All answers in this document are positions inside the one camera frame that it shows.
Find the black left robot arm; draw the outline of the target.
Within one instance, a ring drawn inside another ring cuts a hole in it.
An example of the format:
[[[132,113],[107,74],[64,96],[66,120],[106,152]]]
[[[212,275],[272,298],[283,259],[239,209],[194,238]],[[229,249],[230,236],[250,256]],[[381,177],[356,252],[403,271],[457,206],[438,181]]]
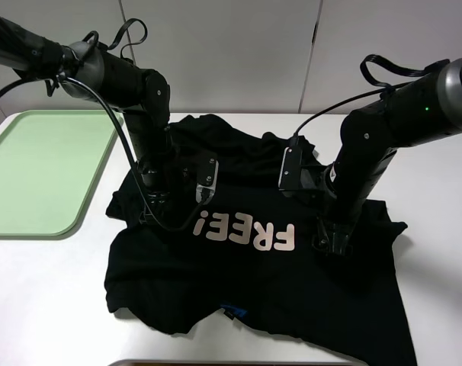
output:
[[[177,212],[171,192],[176,148],[168,125],[169,84],[154,69],[111,54],[134,23],[134,18],[126,21],[109,46],[95,30],[65,46],[0,16],[0,65],[18,75],[0,90],[0,98],[18,86],[42,81],[48,96],[63,88],[73,98],[100,104],[117,131],[143,199],[142,221],[177,232],[191,220]]]

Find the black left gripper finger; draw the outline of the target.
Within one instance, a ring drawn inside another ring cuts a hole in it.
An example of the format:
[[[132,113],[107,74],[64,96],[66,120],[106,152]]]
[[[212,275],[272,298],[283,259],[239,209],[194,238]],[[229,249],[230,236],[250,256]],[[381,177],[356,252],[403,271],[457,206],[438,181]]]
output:
[[[139,216],[139,223],[142,225],[153,225],[153,215],[147,207],[144,207],[141,211]]]

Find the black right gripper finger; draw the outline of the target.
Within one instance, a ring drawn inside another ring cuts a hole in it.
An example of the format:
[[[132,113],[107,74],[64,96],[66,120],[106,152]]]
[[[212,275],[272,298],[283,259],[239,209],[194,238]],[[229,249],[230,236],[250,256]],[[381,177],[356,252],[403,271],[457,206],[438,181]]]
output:
[[[318,252],[332,252],[333,224],[319,217],[316,221],[316,233],[313,235],[312,246]]]
[[[334,224],[332,227],[332,253],[335,255],[350,255],[349,241],[354,231],[352,224]]]

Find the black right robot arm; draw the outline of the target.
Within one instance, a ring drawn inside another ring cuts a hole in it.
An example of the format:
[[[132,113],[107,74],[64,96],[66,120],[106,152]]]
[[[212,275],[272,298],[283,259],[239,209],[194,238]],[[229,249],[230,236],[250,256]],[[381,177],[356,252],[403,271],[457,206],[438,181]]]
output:
[[[361,208],[398,149],[462,133],[462,58],[417,70],[371,54],[360,70],[380,98],[343,120],[341,149],[316,179],[323,198],[313,247],[328,254],[350,253]]]

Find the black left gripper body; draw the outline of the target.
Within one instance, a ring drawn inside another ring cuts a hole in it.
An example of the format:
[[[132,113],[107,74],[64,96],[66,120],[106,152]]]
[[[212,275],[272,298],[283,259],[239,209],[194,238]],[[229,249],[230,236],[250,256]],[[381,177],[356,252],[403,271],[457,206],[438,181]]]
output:
[[[195,208],[195,163],[190,159],[137,163],[154,214],[189,214]]]

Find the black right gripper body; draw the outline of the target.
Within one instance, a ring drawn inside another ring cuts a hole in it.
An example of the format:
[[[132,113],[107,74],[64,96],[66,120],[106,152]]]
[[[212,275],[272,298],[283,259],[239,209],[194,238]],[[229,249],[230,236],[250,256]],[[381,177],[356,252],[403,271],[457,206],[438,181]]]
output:
[[[335,163],[300,167],[300,187],[329,222],[355,226],[364,203],[364,181],[355,173],[340,174]]]

